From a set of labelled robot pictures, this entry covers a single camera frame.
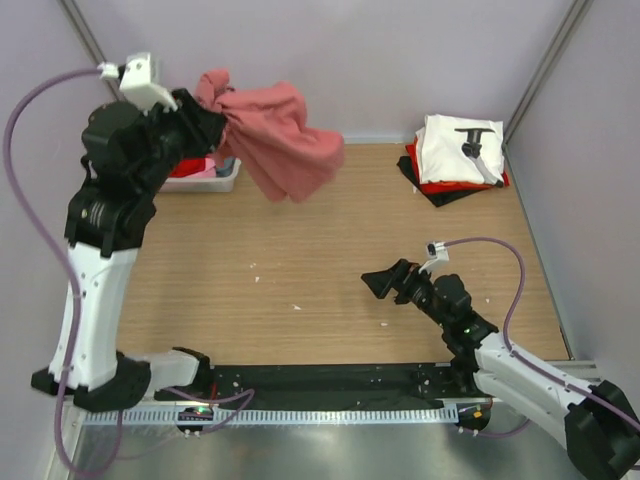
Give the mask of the pink t shirt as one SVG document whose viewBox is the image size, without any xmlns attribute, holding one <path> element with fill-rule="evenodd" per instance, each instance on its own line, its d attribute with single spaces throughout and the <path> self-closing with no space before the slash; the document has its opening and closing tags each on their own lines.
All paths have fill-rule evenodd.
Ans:
<svg viewBox="0 0 640 480">
<path fill-rule="evenodd" d="M 237 90 L 227 70 L 214 69 L 201 75 L 194 97 L 226 118 L 212 160 L 220 165 L 230 157 L 240 159 L 271 202 L 307 200 L 344 164 L 343 136 L 308 126 L 305 98 L 288 82 Z"/>
</svg>

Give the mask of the black folded t shirt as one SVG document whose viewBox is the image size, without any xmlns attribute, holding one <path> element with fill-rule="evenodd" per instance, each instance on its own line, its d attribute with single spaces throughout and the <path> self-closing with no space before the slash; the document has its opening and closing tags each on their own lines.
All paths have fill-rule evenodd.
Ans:
<svg viewBox="0 0 640 480">
<path fill-rule="evenodd" d="M 410 160 L 409 156 L 401 156 L 398 159 L 396 166 L 398 167 L 400 173 L 410 182 L 410 184 L 416 189 L 416 191 L 421 193 L 420 190 L 415 186 L 415 184 L 409 180 L 409 160 Z M 423 194 L 423 193 L 421 194 L 424 197 L 426 197 L 433 206 L 435 206 L 436 208 L 439 208 L 447 204 L 450 204 L 454 201 L 460 200 L 462 198 L 474 195 L 476 193 L 480 193 L 482 191 L 484 190 L 475 191 L 475 192 L 472 192 L 470 190 L 463 190 L 458 192 L 441 193 L 441 194 Z"/>
</svg>

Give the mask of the white folded printed t shirt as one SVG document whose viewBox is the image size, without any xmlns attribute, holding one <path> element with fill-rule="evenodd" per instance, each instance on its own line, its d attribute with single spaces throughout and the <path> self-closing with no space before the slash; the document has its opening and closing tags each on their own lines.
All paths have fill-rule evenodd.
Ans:
<svg viewBox="0 0 640 480">
<path fill-rule="evenodd" d="M 440 114 L 424 117 L 416 132 L 416 162 L 421 183 L 506 183 L 501 121 Z"/>
</svg>

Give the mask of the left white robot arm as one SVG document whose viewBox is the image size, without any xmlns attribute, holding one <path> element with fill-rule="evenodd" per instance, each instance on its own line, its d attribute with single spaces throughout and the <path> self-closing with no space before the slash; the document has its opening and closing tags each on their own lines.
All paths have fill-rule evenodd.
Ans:
<svg viewBox="0 0 640 480">
<path fill-rule="evenodd" d="M 129 277 L 156 214 L 155 196 L 185 158 L 220 143 L 226 119 L 203 108 L 185 89 L 177 107 L 155 104 L 143 113 L 126 101 L 94 110 L 81 140 L 85 178 L 68 204 L 62 258 L 71 280 L 59 344 L 48 367 L 31 377 L 34 389 L 62 391 L 91 412 L 127 410 L 144 397 L 178 388 L 189 399 L 212 387 L 208 356 L 183 347 L 128 357 L 116 337 Z"/>
</svg>

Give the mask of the red crumpled t shirt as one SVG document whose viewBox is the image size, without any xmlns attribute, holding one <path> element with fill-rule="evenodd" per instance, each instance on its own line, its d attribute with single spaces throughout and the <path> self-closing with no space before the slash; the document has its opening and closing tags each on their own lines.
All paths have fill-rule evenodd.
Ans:
<svg viewBox="0 0 640 480">
<path fill-rule="evenodd" d="M 170 174 L 171 178 L 185 178 L 194 175 L 200 175 L 203 172 L 208 171 L 213 166 L 210 159 L 203 158 L 187 158 L 182 160 L 173 172 Z"/>
</svg>

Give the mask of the grey garment in basket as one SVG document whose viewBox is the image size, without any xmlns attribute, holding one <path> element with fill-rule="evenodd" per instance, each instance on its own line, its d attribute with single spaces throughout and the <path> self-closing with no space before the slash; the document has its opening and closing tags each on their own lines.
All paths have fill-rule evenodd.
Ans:
<svg viewBox="0 0 640 480">
<path fill-rule="evenodd" d="M 226 178 L 229 177 L 235 168 L 236 157 L 227 157 L 221 162 L 218 162 L 215 165 L 215 172 L 217 178 Z"/>
</svg>

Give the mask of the red folded t shirt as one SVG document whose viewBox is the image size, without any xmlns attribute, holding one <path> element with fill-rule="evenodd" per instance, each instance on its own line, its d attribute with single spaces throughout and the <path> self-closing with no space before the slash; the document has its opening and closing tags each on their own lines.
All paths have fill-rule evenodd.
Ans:
<svg viewBox="0 0 640 480">
<path fill-rule="evenodd" d="M 435 183 L 422 183 L 418 175 L 418 165 L 416 160 L 416 143 L 407 144 L 405 146 L 406 152 L 409 155 L 409 180 L 412 181 L 415 186 L 423 194 L 441 194 L 458 192 L 463 190 L 470 190 L 472 192 L 488 190 L 494 188 L 494 185 L 489 184 L 474 184 L 469 182 L 435 182 Z"/>
</svg>

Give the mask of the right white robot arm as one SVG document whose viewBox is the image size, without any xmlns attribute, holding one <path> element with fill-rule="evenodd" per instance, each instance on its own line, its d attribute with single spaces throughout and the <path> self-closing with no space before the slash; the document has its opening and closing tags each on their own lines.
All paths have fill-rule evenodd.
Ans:
<svg viewBox="0 0 640 480">
<path fill-rule="evenodd" d="M 509 345 L 472 307 L 456 274 L 433 279 L 405 259 L 361 276 L 378 299 L 413 304 L 442 329 L 453 353 L 452 387 L 496 397 L 537 424 L 567 452 L 587 479 L 621 479 L 639 465 L 639 419 L 614 383 L 593 384 Z"/>
</svg>

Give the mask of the light pink garment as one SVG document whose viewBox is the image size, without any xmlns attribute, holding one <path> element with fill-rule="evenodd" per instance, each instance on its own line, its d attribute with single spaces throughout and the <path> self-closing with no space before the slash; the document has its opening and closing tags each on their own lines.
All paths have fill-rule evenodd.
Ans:
<svg viewBox="0 0 640 480">
<path fill-rule="evenodd" d="M 206 159 L 204 169 L 197 173 L 198 178 L 215 178 L 216 174 L 216 164 L 214 160 Z"/>
</svg>

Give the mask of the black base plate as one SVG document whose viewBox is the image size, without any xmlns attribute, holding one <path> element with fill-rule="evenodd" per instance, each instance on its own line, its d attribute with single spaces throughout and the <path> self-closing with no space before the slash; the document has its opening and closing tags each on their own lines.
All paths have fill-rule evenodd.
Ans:
<svg viewBox="0 0 640 480">
<path fill-rule="evenodd" d="M 180 390 L 219 400 L 254 391 L 250 410 L 400 411 L 438 409 L 446 399 L 482 398 L 448 363 L 219 365 Z"/>
</svg>

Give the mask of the white plastic basket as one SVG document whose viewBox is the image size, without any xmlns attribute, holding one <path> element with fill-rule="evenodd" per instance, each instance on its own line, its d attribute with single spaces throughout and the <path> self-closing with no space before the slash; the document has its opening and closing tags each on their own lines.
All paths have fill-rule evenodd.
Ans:
<svg viewBox="0 0 640 480">
<path fill-rule="evenodd" d="M 162 193 L 229 193 L 234 189 L 241 165 L 241 160 L 237 158 L 233 173 L 226 178 L 198 178 L 197 175 L 169 178 L 160 191 Z"/>
</svg>

